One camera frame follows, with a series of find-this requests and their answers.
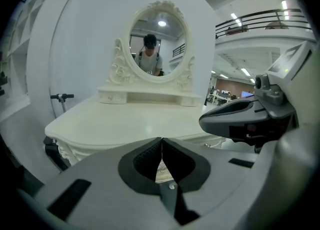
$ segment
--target oval mirror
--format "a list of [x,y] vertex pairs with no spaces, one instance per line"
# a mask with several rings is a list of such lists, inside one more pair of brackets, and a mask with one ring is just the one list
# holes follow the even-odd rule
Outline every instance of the oval mirror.
[[153,76],[172,72],[186,51],[185,32],[178,18],[169,12],[145,12],[134,24],[129,38],[133,60]]

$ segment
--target carved floral decoration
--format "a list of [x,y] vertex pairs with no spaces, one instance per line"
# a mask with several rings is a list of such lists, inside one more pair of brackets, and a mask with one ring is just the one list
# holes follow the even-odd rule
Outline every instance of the carved floral decoration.
[[109,78],[115,84],[123,84],[125,82],[132,82],[133,75],[131,74],[131,70],[124,58],[123,46],[121,39],[117,39],[115,41],[115,59],[111,65]]
[[192,90],[192,70],[194,66],[194,57],[191,58],[188,68],[182,72],[182,74],[177,78],[176,84],[178,88],[183,91]]
[[174,3],[171,1],[156,1],[154,3],[150,3],[148,8],[156,8],[156,7],[161,7],[161,8],[170,8],[171,11],[174,11],[176,14],[178,14],[182,19],[184,19],[184,15],[181,13],[180,9],[175,7]]

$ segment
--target metal bar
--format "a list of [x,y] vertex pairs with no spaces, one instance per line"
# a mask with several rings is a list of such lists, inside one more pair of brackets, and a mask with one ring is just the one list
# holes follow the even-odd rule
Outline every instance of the metal bar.
[[[253,30],[253,29],[261,29],[261,28],[265,28],[266,26],[260,26],[260,27],[252,27],[252,28],[248,28],[247,30]],[[304,26],[292,26],[292,25],[286,25],[285,27],[290,27],[290,28],[301,28],[301,29],[308,29],[308,30],[312,30],[311,28],[308,28],[308,27],[304,27]]]
[[293,15],[290,15],[290,17],[302,17],[302,18],[305,18],[304,16],[293,16]]
[[[264,22],[257,22],[257,23],[251,23],[251,24],[245,24],[245,25],[248,26],[248,25],[254,25],[254,24],[273,23],[273,22],[275,22],[275,21],[264,21]],[[305,22],[305,21],[293,21],[293,20],[285,20],[285,22],[294,22],[294,23],[303,23],[303,24],[307,24],[307,23],[308,23],[308,22]],[[216,31],[221,30],[221,29],[226,28],[226,27],[229,27],[229,26],[231,26],[231,25],[222,27],[222,28],[220,28],[220,29],[217,29]]]
[[184,44],[182,44],[181,46],[179,46],[179,47],[177,47],[176,49],[174,49],[174,50],[172,51],[172,57],[175,57],[175,56],[177,56],[177,55],[182,54],[182,53],[185,51],[185,46],[186,46],[186,44],[184,43]]
[[276,12],[275,14],[276,14],[276,17],[277,17],[277,19],[278,19],[278,22],[279,22],[279,25],[280,25],[280,29],[282,29],[281,21],[280,21],[280,17],[279,17],[279,15],[278,15],[278,13],[277,13],[277,12]]
[[[258,20],[258,19],[263,19],[263,18],[271,18],[271,17],[275,17],[275,16],[259,17],[259,18],[254,18],[254,19],[250,19],[250,20],[245,20],[245,21],[242,21],[242,22],[244,23],[244,22],[248,22],[248,21],[252,21],[252,20]],[[235,25],[235,24],[237,24],[237,23],[235,22],[235,23],[233,23],[233,24],[230,24],[230,25],[221,27],[221,28],[217,29],[216,31],[219,31],[219,30],[221,30],[221,29],[223,29],[223,28],[226,28],[226,27],[230,27],[230,26]]]
[[[237,28],[239,28],[239,27],[237,27]],[[230,30],[236,30],[235,28],[232,28],[232,29],[230,29]],[[230,30],[224,30],[224,31],[221,31],[221,32],[226,32],[226,31],[230,31]],[[221,32],[216,32],[215,34],[219,34],[219,33],[221,33]]]
[[[290,11],[290,12],[298,12],[298,13],[301,13],[301,10],[300,9],[277,9],[277,10],[267,10],[267,11],[261,11],[261,12],[258,12],[258,13],[253,13],[253,14],[249,14],[249,15],[245,15],[245,16],[241,16],[241,17],[238,17],[238,18],[247,18],[247,17],[251,17],[251,16],[258,16],[258,15],[263,15],[263,14],[271,14],[271,13],[276,13],[276,12],[284,12],[284,11]],[[216,25],[215,27],[220,27],[224,24],[228,24],[228,23],[231,23],[232,21],[234,21],[234,19],[232,20],[229,20],[229,21],[226,21],[224,23],[221,23],[221,24],[218,24]]]
[[241,22],[241,31],[244,32],[244,25],[242,24],[242,18],[238,18]]

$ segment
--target balcony railing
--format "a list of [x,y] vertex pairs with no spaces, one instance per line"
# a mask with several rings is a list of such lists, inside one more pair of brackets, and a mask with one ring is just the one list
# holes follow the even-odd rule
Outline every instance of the balcony railing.
[[185,51],[185,47],[186,47],[186,44],[184,43],[181,46],[174,49],[172,52],[172,57],[182,54]]
[[300,9],[268,10],[238,17],[241,26],[236,20],[229,20],[215,27],[215,38],[248,32],[253,29],[291,29],[300,28],[311,30]]

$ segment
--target ornate mirror frame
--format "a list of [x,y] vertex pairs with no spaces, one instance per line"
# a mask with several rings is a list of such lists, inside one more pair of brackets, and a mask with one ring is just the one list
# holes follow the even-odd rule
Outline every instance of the ornate mirror frame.
[[[130,35],[136,22],[150,11],[163,11],[174,15],[180,22],[185,35],[185,53],[180,64],[168,75],[152,76],[142,71],[132,58]],[[192,93],[192,68],[194,64],[193,41],[191,31],[183,14],[170,1],[157,1],[137,11],[123,36],[115,41],[114,60],[106,85],[98,88],[99,101],[121,104],[127,102],[128,93],[160,94],[177,96],[183,106],[196,106]]]

